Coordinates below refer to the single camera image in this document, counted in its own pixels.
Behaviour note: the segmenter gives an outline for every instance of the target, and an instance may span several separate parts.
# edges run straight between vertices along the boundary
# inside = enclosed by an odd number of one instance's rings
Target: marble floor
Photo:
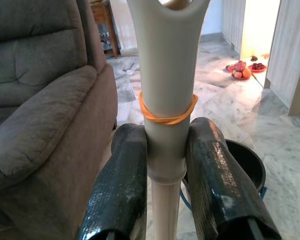
[[[253,77],[237,81],[224,71],[226,65],[238,59],[225,41],[199,44],[194,81],[199,101],[191,119],[201,116],[211,119],[227,139],[249,146],[260,156],[268,187],[264,203],[282,238],[300,240],[300,116],[287,116],[288,108]],[[138,102],[141,90],[138,57],[107,61],[113,66],[116,78],[118,124],[143,124]],[[146,239],[154,239],[150,184]],[[197,239],[192,214],[182,200],[177,239]]]

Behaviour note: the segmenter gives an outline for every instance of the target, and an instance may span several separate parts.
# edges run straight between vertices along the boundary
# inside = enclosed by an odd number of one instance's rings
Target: sofa armrest
[[[84,66],[22,104],[0,125],[0,189],[25,179],[49,157],[97,78]]]
[[[147,138],[144,127],[124,124],[112,156],[95,181],[79,239],[144,240],[147,226]]]

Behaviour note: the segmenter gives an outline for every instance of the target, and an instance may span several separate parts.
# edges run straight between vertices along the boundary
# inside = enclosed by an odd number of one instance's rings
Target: sofa backrest
[[[86,64],[76,0],[0,0],[0,108]]]

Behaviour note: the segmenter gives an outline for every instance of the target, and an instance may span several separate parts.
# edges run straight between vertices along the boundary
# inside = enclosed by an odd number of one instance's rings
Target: blue rope
[[[192,206],[191,204],[187,201],[184,193],[182,192],[182,189],[180,188],[180,197],[183,200],[184,204],[188,207],[188,209],[190,209],[192,211]]]

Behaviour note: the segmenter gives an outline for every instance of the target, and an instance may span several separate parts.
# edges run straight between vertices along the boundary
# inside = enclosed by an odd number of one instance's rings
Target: wooden cabinet
[[[111,52],[106,52],[105,55],[117,58],[119,55],[119,48],[114,23],[112,21],[110,1],[102,0],[96,3],[91,3],[90,6],[95,23],[98,25],[105,24],[109,32],[109,40],[112,50]]]

